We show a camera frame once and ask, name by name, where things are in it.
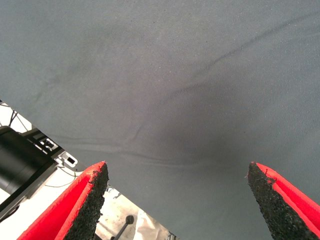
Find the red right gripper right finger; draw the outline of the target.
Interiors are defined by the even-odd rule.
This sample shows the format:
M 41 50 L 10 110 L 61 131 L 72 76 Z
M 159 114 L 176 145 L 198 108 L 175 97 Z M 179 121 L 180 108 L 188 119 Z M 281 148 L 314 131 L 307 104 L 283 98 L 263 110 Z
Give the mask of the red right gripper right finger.
M 248 166 L 248 185 L 274 240 L 318 240 L 320 205 L 272 168 Z

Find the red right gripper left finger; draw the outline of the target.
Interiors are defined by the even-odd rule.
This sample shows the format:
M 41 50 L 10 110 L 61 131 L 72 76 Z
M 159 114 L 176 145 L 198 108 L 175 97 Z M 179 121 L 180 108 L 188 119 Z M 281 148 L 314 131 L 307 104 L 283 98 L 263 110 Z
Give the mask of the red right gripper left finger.
M 18 239 L 92 240 L 108 180 L 105 161 L 88 167 Z

